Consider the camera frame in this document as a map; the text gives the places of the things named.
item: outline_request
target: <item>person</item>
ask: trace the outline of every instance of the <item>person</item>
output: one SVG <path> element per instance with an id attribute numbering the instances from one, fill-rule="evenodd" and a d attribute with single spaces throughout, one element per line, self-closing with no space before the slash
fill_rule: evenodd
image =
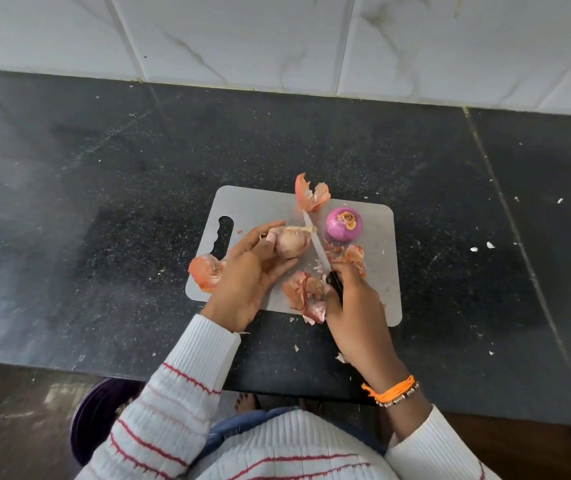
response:
<path id="1" fill-rule="evenodd" d="M 326 289 L 326 322 L 371 394 L 385 399 L 390 391 L 406 393 L 395 403 L 379 401 L 393 430 L 387 450 L 381 454 L 350 432 L 298 408 L 273 414 L 250 411 L 254 417 L 249 421 L 237 420 L 223 435 L 217 427 L 210 434 L 221 388 L 241 342 L 239 333 L 252 322 L 268 289 L 296 265 L 296 259 L 275 257 L 274 234 L 261 238 L 283 224 L 259 226 L 231 250 L 204 309 L 77 478 L 497 479 L 408 375 L 395 354 L 378 294 L 349 264 L 336 265 L 344 285 L 343 304 L 334 290 Z"/>

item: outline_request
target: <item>countertop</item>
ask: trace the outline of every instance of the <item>countertop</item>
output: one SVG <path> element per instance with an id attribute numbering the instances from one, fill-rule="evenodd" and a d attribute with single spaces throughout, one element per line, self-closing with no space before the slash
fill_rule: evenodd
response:
<path id="1" fill-rule="evenodd" d="M 390 331 L 435 404 L 571 424 L 570 156 L 569 116 L 0 72 L 0 362 L 147 379 L 201 308 L 217 189 L 305 171 L 393 210 Z M 226 388 L 366 402 L 290 316 L 258 314 Z"/>

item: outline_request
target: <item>sleeve cuff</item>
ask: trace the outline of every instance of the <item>sleeve cuff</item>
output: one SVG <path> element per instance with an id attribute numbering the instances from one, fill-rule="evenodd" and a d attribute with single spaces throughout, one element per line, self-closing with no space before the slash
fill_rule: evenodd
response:
<path id="1" fill-rule="evenodd" d="M 220 391 L 240 344 L 238 333 L 226 330 L 203 315 L 195 315 L 164 365 Z"/>
<path id="2" fill-rule="evenodd" d="M 477 479 L 484 470 L 435 406 L 408 438 L 393 436 L 385 456 L 401 478 Z"/>

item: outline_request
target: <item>backsplash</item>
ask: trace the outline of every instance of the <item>backsplash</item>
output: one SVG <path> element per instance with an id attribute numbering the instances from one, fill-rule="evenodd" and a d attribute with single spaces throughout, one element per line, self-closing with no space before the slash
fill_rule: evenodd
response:
<path id="1" fill-rule="evenodd" d="M 571 114 L 571 0 L 0 0 L 0 69 Z"/>

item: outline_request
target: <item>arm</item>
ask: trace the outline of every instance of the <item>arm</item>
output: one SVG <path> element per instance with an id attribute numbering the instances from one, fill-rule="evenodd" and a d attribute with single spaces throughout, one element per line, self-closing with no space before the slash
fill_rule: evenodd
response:
<path id="1" fill-rule="evenodd" d="M 78 479 L 173 479 L 199 455 L 217 411 L 221 387 L 241 343 L 238 333 L 256 315 L 274 281 L 296 264 L 274 254 L 283 222 L 253 229 L 231 250 L 217 289 L 146 387 L 117 419 Z"/>
<path id="2" fill-rule="evenodd" d="M 343 306 L 326 288 L 326 321 L 345 358 L 378 394 L 409 373 L 397 357 L 378 293 L 349 264 L 336 264 L 343 279 Z M 461 441 L 421 388 L 386 408 L 394 435 L 386 460 L 402 480 L 492 480 L 498 477 Z"/>

